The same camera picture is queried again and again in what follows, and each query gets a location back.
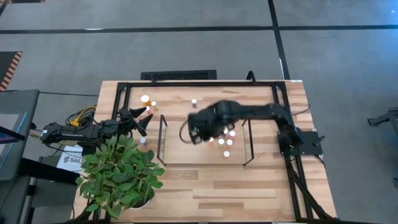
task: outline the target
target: wooden table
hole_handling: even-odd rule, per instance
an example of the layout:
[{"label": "wooden table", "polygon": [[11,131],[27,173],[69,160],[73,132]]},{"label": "wooden table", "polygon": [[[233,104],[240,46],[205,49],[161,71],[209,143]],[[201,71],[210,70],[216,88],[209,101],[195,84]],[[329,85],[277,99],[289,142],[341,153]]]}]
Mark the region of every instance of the wooden table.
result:
[{"label": "wooden table", "polygon": [[[285,83],[292,113],[307,109],[308,101],[303,83],[291,81]],[[117,84],[118,81],[103,82],[95,120],[111,119]],[[187,114],[193,111],[190,102],[192,98],[198,100],[198,110],[222,99],[235,100],[243,105],[265,105],[274,101],[271,88],[267,86],[134,87],[129,100],[129,105],[133,105],[131,108],[141,107],[140,98],[143,94],[148,94],[152,100],[155,100],[159,110],[153,111],[154,117],[147,128],[149,145],[140,149],[143,151],[153,149],[155,152],[159,137],[160,115],[165,116],[169,126],[179,126]],[[311,131],[314,128],[310,111],[294,116],[294,122],[303,131]],[[241,164],[220,164],[217,162],[220,161],[218,154],[208,157],[209,159],[217,157],[217,160],[211,162],[213,164],[168,164],[164,167],[165,174],[159,178],[164,186],[156,190],[151,203],[140,210],[126,210],[119,220],[112,219],[111,222],[295,220],[285,161],[280,155],[276,138],[277,126],[274,121],[251,121],[251,124],[255,159],[246,167]],[[175,130],[167,134],[174,135],[174,137],[168,135],[167,139],[178,137]],[[184,144],[181,142],[175,147],[180,147],[181,151]],[[302,160],[309,191],[325,211],[335,217],[324,166],[314,156],[302,156]],[[297,192],[301,214],[305,217],[302,194],[299,189]],[[86,200],[78,193],[74,206],[76,214],[80,214],[86,206]]]}]

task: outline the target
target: yellow cable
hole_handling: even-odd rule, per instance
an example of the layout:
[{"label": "yellow cable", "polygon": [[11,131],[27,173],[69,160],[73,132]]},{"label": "yellow cable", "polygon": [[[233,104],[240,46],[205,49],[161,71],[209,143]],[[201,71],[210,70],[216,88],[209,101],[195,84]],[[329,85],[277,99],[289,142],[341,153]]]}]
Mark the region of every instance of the yellow cable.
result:
[{"label": "yellow cable", "polygon": [[73,121],[69,122],[70,125],[79,127],[81,116],[83,116],[83,114],[84,114],[87,110],[89,110],[89,109],[95,109],[95,108],[96,108],[96,106],[88,106],[88,107],[86,107],[83,111],[81,111],[81,113],[79,114],[79,116],[77,116],[77,118],[75,118]]}]

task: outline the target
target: potted plant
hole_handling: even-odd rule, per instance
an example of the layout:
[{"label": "potted plant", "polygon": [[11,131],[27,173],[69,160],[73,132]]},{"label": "potted plant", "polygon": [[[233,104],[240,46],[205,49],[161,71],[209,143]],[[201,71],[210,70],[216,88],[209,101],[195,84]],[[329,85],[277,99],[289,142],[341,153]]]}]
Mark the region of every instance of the potted plant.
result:
[{"label": "potted plant", "polygon": [[84,172],[76,179],[80,195],[93,200],[86,211],[103,208],[118,219],[122,208],[147,205],[154,197],[154,188],[163,186],[157,176],[163,175],[164,169],[152,162],[154,152],[138,150],[133,138],[125,135],[107,139],[100,149],[85,156]]}]

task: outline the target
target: wooden tabletop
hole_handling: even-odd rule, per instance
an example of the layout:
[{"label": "wooden tabletop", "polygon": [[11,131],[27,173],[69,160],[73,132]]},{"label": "wooden tabletop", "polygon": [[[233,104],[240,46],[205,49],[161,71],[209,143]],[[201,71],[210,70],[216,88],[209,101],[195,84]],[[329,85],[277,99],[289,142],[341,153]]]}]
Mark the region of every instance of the wooden tabletop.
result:
[{"label": "wooden tabletop", "polygon": [[[95,120],[111,119],[117,84],[118,81],[103,82]],[[293,114],[308,108],[302,82],[286,81],[286,88]],[[241,165],[245,145],[243,140],[243,143],[233,145],[230,158],[225,160],[222,158],[224,149],[209,146],[207,143],[202,143],[195,149],[196,146],[179,142],[176,133],[189,112],[200,110],[218,100],[234,100],[243,105],[273,103],[270,87],[134,87],[131,90],[129,107],[140,108],[140,98],[143,94],[149,95],[151,100],[157,102],[158,110],[152,109],[154,117],[147,128],[149,145],[140,146],[140,150],[152,149],[156,152],[161,114],[165,116],[168,124],[164,145],[164,161],[167,166],[164,167],[165,174],[159,178],[164,186],[155,190],[155,197],[148,206],[140,210],[126,210],[119,220],[112,219],[111,222],[295,220],[285,162],[279,152],[276,138],[278,129],[274,121],[251,121],[255,159],[246,167]],[[196,109],[191,106],[193,98],[198,100]],[[314,128],[310,111],[295,115],[294,122],[303,131],[311,131]],[[241,126],[237,125],[236,130],[243,132],[238,128]],[[302,160],[309,191],[324,210],[335,217],[324,166],[314,156],[302,156]],[[301,214],[305,217],[302,194],[299,189],[297,192]],[[78,192],[74,206],[76,214],[80,214],[86,206],[86,199],[79,196]]]}]

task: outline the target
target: gray floor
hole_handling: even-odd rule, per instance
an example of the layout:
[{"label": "gray floor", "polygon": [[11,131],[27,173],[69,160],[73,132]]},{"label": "gray floor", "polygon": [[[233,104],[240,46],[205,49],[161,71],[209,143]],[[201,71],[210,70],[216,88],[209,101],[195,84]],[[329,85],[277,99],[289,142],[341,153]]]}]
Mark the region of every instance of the gray floor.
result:
[{"label": "gray floor", "polygon": [[[280,26],[398,24],[395,0],[274,0]],[[265,0],[47,0],[8,5],[1,29],[270,26]],[[322,143],[338,216],[396,223],[398,138],[389,124],[368,126],[398,100],[398,30],[282,31],[291,79],[304,81]],[[281,79],[272,31],[0,35],[0,51],[23,56],[10,89],[97,94],[103,80],[141,72],[217,69],[219,79]],[[41,95],[41,128],[95,97]],[[52,154],[33,139],[25,156]],[[70,207],[46,208],[35,223],[64,221]]]}]

